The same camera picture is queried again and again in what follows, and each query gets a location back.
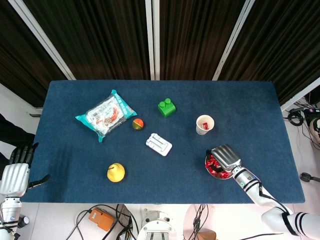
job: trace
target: orange box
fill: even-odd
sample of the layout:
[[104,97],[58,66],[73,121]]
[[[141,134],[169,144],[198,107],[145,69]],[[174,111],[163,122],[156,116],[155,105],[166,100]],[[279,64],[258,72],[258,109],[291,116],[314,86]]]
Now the orange box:
[[100,209],[100,208],[95,208],[92,210],[89,219],[98,224],[98,227],[105,230],[109,231],[112,224],[114,223],[115,218],[107,213],[106,211]]

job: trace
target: white paper cup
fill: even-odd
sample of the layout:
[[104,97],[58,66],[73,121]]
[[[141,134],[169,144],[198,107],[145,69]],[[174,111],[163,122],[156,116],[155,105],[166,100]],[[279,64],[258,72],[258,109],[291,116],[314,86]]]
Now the white paper cup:
[[[212,130],[215,126],[215,121],[209,115],[201,115],[196,120],[195,130],[200,135],[205,135],[207,132]],[[204,123],[207,123],[208,129],[204,129]]]

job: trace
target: white robotic hand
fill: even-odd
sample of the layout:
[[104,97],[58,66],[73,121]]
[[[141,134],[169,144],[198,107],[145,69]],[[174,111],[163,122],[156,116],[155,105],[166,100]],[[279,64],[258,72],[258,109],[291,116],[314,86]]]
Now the white robotic hand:
[[5,197],[0,204],[0,240],[17,240],[20,237],[16,233],[22,207],[20,197],[27,188],[38,186],[50,177],[47,175],[42,180],[28,183],[37,146],[38,143],[17,147],[10,156],[9,165],[4,168],[0,184],[0,194]]
[[261,216],[261,220],[275,233],[290,233],[320,240],[320,216],[309,213],[293,213],[289,208],[272,197],[262,182],[248,169],[241,166],[241,159],[226,144],[211,150],[220,166],[233,173],[233,178],[258,206],[271,207]]

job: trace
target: curtain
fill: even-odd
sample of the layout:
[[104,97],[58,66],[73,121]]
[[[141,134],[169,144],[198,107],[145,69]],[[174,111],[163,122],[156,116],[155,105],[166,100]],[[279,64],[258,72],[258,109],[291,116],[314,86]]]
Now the curtain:
[[255,1],[219,80],[271,81],[284,104],[320,77],[320,1]]
[[0,84],[42,107],[49,83],[65,76],[8,1],[0,1]]
[[77,80],[150,79],[144,0],[25,0]]
[[160,79],[212,80],[244,0],[161,0]]

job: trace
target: snack bag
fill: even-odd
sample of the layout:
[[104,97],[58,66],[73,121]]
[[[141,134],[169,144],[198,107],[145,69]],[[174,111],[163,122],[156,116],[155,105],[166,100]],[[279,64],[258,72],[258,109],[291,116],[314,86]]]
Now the snack bag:
[[106,100],[75,118],[95,131],[98,134],[99,143],[101,143],[109,132],[136,115],[137,113],[113,89]]

